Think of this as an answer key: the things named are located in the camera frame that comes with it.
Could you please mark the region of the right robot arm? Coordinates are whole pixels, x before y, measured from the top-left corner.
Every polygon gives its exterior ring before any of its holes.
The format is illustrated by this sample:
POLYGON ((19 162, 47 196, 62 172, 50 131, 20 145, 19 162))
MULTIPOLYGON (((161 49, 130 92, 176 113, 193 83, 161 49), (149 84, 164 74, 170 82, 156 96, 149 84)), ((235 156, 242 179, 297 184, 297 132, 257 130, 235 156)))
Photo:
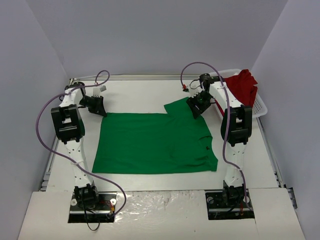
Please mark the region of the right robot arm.
POLYGON ((208 73, 200 75, 197 79, 200 89, 189 85, 191 97, 186 103, 194 119, 212 105, 212 100, 220 110, 222 157, 227 163, 221 199, 226 206, 232 207, 246 196, 242 167, 245 149, 252 135, 253 113, 252 107, 241 103, 222 80, 223 78, 208 73))

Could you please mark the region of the green t shirt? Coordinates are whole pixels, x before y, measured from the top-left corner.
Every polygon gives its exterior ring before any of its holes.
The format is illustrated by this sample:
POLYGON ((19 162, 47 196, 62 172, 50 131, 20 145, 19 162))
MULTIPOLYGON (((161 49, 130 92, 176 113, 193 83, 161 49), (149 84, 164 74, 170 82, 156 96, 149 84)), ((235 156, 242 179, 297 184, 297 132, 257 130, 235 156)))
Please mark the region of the green t shirt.
POLYGON ((109 113, 103 118, 92 167, 99 174, 158 175, 215 172, 213 136, 186 98, 165 113, 109 113))

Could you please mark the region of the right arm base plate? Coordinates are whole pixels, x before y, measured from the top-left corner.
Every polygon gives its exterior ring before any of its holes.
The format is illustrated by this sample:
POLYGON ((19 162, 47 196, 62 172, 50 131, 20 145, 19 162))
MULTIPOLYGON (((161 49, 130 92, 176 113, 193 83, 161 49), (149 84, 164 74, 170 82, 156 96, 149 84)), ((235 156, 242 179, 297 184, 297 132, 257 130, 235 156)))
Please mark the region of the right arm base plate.
POLYGON ((230 197, 222 190, 205 191, 205 200, 210 221, 255 218, 254 211, 250 210, 245 203, 244 193, 238 190, 230 197))

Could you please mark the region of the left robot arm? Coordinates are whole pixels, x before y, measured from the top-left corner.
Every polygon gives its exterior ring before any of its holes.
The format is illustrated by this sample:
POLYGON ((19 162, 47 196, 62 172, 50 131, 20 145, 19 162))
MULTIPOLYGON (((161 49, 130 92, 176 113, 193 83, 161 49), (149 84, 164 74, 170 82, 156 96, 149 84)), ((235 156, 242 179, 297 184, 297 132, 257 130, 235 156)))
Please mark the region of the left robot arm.
POLYGON ((86 95, 85 84, 77 81, 65 87, 65 95, 58 107, 50 110, 57 138, 67 149, 72 159, 75 179, 74 198, 80 208, 95 209, 101 203, 101 197, 88 169, 84 152, 85 126, 78 107, 87 108, 91 114, 106 117, 104 97, 99 93, 86 95))

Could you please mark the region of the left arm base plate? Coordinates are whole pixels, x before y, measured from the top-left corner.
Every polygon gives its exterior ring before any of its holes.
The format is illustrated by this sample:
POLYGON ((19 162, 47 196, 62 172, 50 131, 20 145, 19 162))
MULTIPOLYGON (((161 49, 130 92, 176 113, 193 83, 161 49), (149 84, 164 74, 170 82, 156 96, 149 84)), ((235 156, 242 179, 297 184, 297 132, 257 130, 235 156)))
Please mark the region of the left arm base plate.
POLYGON ((100 192, 98 203, 95 206, 86 206, 86 217, 82 206, 78 204, 75 194, 72 194, 69 207, 68 223, 113 223, 113 216, 117 204, 116 192, 100 192))

